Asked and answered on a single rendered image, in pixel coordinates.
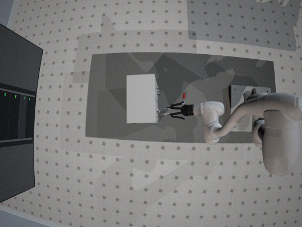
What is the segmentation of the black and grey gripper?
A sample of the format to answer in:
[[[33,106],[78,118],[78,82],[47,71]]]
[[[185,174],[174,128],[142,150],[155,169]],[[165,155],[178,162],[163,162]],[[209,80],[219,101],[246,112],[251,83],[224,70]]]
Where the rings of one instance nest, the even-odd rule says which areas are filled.
[[[178,106],[178,105],[183,105],[182,107],[173,107],[173,106]],[[187,111],[188,108],[188,111]],[[180,102],[180,103],[176,103],[176,104],[172,104],[171,107],[167,107],[167,108],[162,108],[162,110],[170,110],[170,109],[177,109],[177,110],[181,110],[180,112],[176,112],[176,113],[162,113],[162,115],[171,115],[171,117],[174,118],[180,118],[185,120],[186,116],[191,116],[194,115],[193,114],[193,105],[186,105],[185,102]],[[183,117],[179,117],[179,116],[174,116],[174,115],[178,115],[178,114],[183,114]]]

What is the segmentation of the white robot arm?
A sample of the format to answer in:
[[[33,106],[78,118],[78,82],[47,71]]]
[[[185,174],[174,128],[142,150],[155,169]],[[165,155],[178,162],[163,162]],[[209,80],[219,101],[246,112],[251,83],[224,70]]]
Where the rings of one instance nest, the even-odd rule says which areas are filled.
[[[262,148],[263,163],[273,175],[286,176],[296,166],[299,147],[299,121],[302,120],[302,97],[285,92],[244,93],[244,102],[237,106],[223,127],[218,117],[225,112],[221,102],[193,105],[194,116],[203,116],[203,134],[208,145],[216,145],[246,115],[252,115],[252,141]],[[261,118],[257,118],[261,117]],[[222,127],[222,128],[220,128]]]

